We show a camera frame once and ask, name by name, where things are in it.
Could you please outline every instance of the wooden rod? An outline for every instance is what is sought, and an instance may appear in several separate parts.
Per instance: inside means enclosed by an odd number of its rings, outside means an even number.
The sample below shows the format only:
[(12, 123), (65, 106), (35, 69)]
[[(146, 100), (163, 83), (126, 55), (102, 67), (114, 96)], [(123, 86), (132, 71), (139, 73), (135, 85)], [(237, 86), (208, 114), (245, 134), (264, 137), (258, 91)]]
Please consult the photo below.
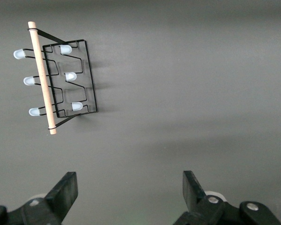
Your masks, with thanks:
[(54, 135), (57, 132), (56, 132), (56, 126), (55, 126), (55, 121), (54, 121), (54, 116), (53, 116), (53, 110), (52, 110), (48, 83), (47, 83), (47, 79), (46, 79), (46, 73), (45, 73), (45, 68), (44, 68), (43, 56), (42, 56), (42, 52), (41, 52), (41, 46), (39, 44), (38, 34), (37, 34), (37, 30), (36, 30), (37, 26), (36, 26), (35, 22), (28, 22), (28, 27), (29, 27), (29, 32), (30, 32), (30, 36), (31, 36), (34, 55), (36, 57), (38, 75), (39, 75), (39, 79), (40, 79), (41, 86), (42, 86), (42, 92), (43, 92), (43, 97), (44, 97), (44, 103), (45, 103), (45, 109), (46, 109), (50, 134)]

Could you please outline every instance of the screw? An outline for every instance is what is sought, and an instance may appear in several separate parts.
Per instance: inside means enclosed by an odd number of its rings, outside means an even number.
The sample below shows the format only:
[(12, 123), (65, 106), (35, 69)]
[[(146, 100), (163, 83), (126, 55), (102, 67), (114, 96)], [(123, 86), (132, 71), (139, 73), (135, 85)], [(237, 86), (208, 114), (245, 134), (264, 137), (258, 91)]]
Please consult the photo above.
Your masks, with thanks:
[(249, 209), (251, 209), (251, 210), (253, 210), (253, 211), (258, 211), (258, 206), (257, 205), (255, 205), (255, 204), (253, 204), (253, 203), (248, 203), (247, 204), (247, 207), (249, 208)]
[(31, 207), (33, 207), (33, 206), (36, 206), (36, 205), (38, 205), (39, 204), (39, 201), (38, 200), (33, 200), (29, 205), (31, 206)]
[(213, 204), (217, 204), (219, 202), (219, 200), (215, 197), (209, 197), (208, 201)]

